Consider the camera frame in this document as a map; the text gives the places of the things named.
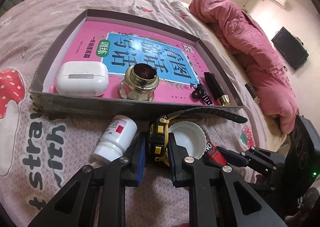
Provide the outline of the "red black lighter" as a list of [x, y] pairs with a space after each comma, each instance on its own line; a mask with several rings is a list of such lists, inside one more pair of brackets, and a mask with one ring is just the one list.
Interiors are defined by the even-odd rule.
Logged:
[[206, 147], [205, 147], [204, 155], [207, 159], [210, 159], [213, 162], [219, 163], [220, 165], [223, 165], [223, 166], [227, 165], [226, 159], [217, 150], [216, 146], [214, 146], [209, 139], [206, 139]]

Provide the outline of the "yellow black wrist watch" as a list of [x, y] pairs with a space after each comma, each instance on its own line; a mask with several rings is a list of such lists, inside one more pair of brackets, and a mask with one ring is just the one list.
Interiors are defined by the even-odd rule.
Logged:
[[215, 116], [219, 116], [221, 118], [233, 121], [235, 123], [246, 123], [248, 121], [247, 118], [238, 115], [236, 113], [228, 112], [219, 108], [214, 107], [195, 107], [185, 110], [176, 111], [170, 113], [168, 115], [161, 115], [154, 121], [151, 121], [149, 138], [147, 140], [148, 143], [148, 153], [149, 157], [155, 162], [163, 161], [165, 163], [165, 152], [167, 151], [167, 146], [169, 142], [169, 124], [170, 121], [177, 118], [180, 115], [185, 114], [211, 114]]

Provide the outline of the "white plastic bottle cap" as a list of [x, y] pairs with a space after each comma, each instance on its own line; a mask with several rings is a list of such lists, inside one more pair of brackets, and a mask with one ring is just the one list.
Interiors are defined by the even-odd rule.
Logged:
[[174, 134], [177, 145], [185, 147], [189, 156], [200, 159], [204, 155], [206, 136], [196, 123], [177, 122], [169, 127], [169, 133]]

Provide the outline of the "black gold lipstick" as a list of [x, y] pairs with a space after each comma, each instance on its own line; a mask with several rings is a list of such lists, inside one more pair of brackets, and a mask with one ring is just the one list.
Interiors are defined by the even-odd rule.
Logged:
[[231, 102], [229, 96], [227, 95], [222, 85], [216, 79], [216, 76], [210, 72], [205, 72], [204, 79], [214, 97], [214, 100], [216, 100], [221, 106], [230, 106]]

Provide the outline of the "white pill bottle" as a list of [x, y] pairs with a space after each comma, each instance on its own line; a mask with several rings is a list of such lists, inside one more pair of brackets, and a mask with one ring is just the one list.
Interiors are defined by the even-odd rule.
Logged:
[[116, 115], [100, 138], [93, 157], [100, 162], [111, 163], [124, 155], [137, 131], [137, 125], [131, 118]]

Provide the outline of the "black hair claw clip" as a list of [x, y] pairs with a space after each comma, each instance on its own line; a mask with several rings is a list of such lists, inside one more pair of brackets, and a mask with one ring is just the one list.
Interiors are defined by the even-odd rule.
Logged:
[[191, 97], [193, 99], [201, 100], [202, 103], [204, 103], [205, 105], [213, 104], [210, 94], [208, 93], [203, 84], [193, 84], [191, 87], [193, 88], [193, 92], [191, 93]]

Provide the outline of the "pink strawberry bed sheet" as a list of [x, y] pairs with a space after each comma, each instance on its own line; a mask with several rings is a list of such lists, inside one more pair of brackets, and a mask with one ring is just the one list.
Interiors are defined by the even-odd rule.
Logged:
[[263, 115], [244, 84], [236, 59], [179, 0], [24, 0], [1, 17], [1, 204], [16, 226], [27, 226], [61, 187], [92, 157], [109, 120], [89, 116], [46, 116], [29, 89], [43, 56], [69, 23], [87, 9], [141, 16], [200, 38], [235, 86], [246, 124], [216, 116], [195, 122], [217, 146], [246, 149], [249, 129], [257, 147], [277, 150], [283, 135]]

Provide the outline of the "pink blue workbook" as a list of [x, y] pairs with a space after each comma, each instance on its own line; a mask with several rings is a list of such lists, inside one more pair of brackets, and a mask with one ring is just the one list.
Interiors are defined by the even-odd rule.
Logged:
[[208, 64], [191, 43], [142, 28], [101, 21], [85, 21], [71, 45], [58, 63], [57, 72], [67, 66], [64, 76], [74, 79], [79, 65], [94, 65], [88, 69], [91, 77], [101, 76], [102, 66], [108, 70], [108, 87], [100, 96], [120, 99], [119, 85], [127, 69], [139, 65], [143, 77], [157, 74], [159, 85], [154, 91], [155, 103], [203, 105], [193, 98], [199, 85], [205, 85]]

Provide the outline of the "gold glass jar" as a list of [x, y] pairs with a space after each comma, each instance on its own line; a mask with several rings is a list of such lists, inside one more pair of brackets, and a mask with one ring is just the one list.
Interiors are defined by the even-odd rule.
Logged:
[[122, 99], [151, 102], [158, 85], [156, 69], [148, 64], [138, 63], [126, 70], [118, 89]]

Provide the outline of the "white earbuds case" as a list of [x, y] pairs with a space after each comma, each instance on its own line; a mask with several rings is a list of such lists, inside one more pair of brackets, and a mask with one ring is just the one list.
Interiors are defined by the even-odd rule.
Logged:
[[54, 88], [62, 95], [99, 97], [108, 85], [108, 68], [102, 62], [70, 61], [61, 66]]

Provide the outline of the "red crumpled duvet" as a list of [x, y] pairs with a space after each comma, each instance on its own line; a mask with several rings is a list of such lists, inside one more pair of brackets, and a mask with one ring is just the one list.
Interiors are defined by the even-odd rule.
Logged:
[[189, 10], [241, 64], [264, 115], [277, 117], [281, 131], [291, 133], [299, 114], [298, 102], [282, 58], [262, 28], [229, 0], [192, 0]]

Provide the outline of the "shallow grey cardboard box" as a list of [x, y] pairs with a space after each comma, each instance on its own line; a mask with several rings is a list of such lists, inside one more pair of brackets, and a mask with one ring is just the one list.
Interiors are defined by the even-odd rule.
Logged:
[[40, 62], [30, 94], [45, 113], [147, 121], [202, 113], [245, 122], [233, 83], [202, 40], [106, 10], [71, 18]]

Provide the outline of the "black wall television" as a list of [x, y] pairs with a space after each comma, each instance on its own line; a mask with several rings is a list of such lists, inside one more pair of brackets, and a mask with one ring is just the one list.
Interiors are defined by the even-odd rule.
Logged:
[[294, 70], [300, 68], [309, 56], [303, 44], [285, 27], [282, 27], [271, 41]]

